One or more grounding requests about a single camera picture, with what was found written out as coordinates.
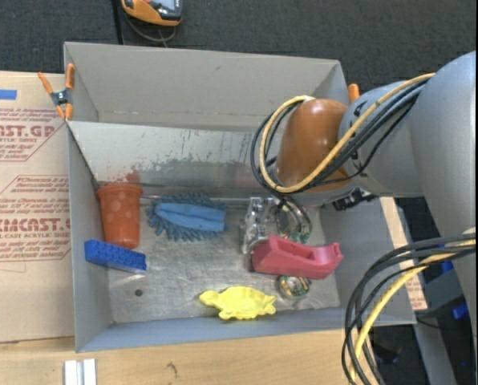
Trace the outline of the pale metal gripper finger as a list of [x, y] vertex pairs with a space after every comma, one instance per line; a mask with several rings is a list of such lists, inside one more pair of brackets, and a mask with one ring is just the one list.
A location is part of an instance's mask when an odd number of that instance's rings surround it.
[[263, 197], [251, 197], [246, 213], [246, 224], [261, 224], [265, 214], [265, 199]]
[[264, 240], [264, 226], [259, 223], [253, 223], [245, 227], [241, 252], [249, 254], [254, 247]]

